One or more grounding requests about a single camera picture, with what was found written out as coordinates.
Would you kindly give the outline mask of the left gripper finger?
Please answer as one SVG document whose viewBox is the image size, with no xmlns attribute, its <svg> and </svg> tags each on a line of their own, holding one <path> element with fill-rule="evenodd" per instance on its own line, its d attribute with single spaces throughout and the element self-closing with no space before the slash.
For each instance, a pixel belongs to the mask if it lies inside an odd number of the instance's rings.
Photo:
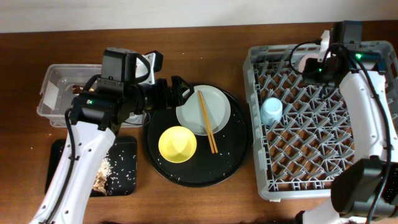
<svg viewBox="0 0 398 224">
<path fill-rule="evenodd" d="M 186 102 L 186 99 L 183 96 L 183 93 L 173 91 L 172 92 L 172 99 L 171 99 L 171 107 L 175 108 L 178 106 L 184 105 Z"/>
<path fill-rule="evenodd" d="M 173 96 L 191 96 L 195 89 L 193 85 L 186 82 L 180 76 L 172 76 L 172 94 Z"/>
</svg>

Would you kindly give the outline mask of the grey round plate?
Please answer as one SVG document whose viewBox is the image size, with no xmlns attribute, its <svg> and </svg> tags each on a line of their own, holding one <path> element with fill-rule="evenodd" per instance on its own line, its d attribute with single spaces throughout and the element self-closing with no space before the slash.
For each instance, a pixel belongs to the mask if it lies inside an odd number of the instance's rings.
<svg viewBox="0 0 398 224">
<path fill-rule="evenodd" d="M 214 134 L 221 131 L 231 115 L 231 105 L 227 96 L 220 89 L 210 85 L 197 85 L 194 90 L 194 94 L 188 98 L 184 105 L 176 107 L 179 123 L 196 135 L 207 135 L 198 97 L 198 91 L 201 91 L 212 131 Z"/>
</svg>

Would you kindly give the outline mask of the pink plastic cup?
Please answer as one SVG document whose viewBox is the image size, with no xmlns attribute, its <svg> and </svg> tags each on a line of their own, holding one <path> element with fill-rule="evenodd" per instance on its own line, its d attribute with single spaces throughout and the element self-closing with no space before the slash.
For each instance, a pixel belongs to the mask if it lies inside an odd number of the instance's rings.
<svg viewBox="0 0 398 224">
<path fill-rule="evenodd" d="M 298 64 L 298 71 L 304 73 L 316 73 L 320 69 L 320 62 L 318 61 L 318 54 L 310 53 L 303 56 Z"/>
</svg>

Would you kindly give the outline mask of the yellow plastic bowl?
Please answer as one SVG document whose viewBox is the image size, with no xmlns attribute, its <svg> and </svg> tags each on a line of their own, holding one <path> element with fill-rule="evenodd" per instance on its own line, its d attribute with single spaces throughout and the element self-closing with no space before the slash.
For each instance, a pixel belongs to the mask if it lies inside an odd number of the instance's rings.
<svg viewBox="0 0 398 224">
<path fill-rule="evenodd" d="M 166 129 L 158 142 L 160 155 L 171 163 L 183 163 L 193 157 L 197 149 L 195 135 L 183 126 Z"/>
</svg>

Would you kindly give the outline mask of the blue plastic cup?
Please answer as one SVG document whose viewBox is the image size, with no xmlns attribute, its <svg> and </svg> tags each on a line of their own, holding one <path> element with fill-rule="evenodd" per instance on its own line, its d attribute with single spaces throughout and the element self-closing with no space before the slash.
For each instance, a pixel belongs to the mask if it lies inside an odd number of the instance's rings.
<svg viewBox="0 0 398 224">
<path fill-rule="evenodd" d="M 282 118 L 282 110 L 283 105 L 278 98 L 266 99 L 260 108 L 262 124 L 270 126 L 274 121 L 279 122 Z"/>
</svg>

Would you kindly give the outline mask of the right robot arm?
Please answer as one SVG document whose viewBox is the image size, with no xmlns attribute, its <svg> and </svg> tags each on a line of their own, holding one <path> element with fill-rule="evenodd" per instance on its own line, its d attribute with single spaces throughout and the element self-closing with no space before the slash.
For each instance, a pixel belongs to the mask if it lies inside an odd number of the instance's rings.
<svg viewBox="0 0 398 224">
<path fill-rule="evenodd" d="M 397 133 L 387 102 L 386 58 L 364 49 L 359 21 L 333 24 L 314 43 L 317 58 L 296 72 L 306 84 L 343 95 L 354 135 L 354 164 L 335 177 L 330 198 L 296 223 L 371 223 L 397 217 Z"/>
</svg>

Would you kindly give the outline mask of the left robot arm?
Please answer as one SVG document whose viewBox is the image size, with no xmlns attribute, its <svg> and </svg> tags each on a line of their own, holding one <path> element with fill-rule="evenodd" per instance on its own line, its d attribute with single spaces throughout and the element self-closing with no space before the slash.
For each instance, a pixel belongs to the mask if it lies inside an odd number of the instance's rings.
<svg viewBox="0 0 398 224">
<path fill-rule="evenodd" d="M 162 69 L 158 51 L 145 55 L 108 47 L 92 76 L 65 112 L 67 139 L 45 198 L 32 223 L 82 223 L 97 171 L 131 113 L 182 106 L 194 94 L 180 76 L 151 81 Z"/>
</svg>

